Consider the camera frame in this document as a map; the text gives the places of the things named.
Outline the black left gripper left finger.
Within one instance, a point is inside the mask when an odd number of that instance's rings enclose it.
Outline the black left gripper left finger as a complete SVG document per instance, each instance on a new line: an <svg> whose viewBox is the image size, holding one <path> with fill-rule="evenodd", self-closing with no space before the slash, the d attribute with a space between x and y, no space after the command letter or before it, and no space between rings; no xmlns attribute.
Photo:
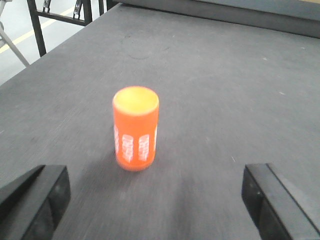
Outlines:
<svg viewBox="0 0 320 240"><path fill-rule="evenodd" d="M0 189L0 238L50 240L71 200L65 165L38 165Z"/></svg>

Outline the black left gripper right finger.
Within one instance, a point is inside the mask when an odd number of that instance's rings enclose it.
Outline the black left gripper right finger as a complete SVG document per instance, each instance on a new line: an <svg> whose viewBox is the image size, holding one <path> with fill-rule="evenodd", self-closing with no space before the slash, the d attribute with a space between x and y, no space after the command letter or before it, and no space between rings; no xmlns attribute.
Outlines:
<svg viewBox="0 0 320 240"><path fill-rule="evenodd" d="M318 240L320 206L271 163L247 164L242 201L263 240Z"/></svg>

